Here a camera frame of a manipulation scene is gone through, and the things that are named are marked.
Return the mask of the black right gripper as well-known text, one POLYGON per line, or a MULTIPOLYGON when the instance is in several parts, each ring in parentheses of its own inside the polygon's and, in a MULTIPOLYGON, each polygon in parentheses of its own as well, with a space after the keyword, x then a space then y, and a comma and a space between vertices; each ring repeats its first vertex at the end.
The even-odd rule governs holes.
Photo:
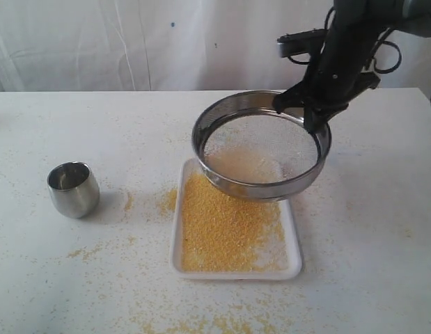
POLYGON ((297 83, 274 97, 275 112, 304 108, 304 129, 320 132, 330 114, 346 109, 354 99, 354 87, 380 33, 381 24, 373 19, 336 13, 319 60, 304 80, 306 102, 304 85, 297 83))

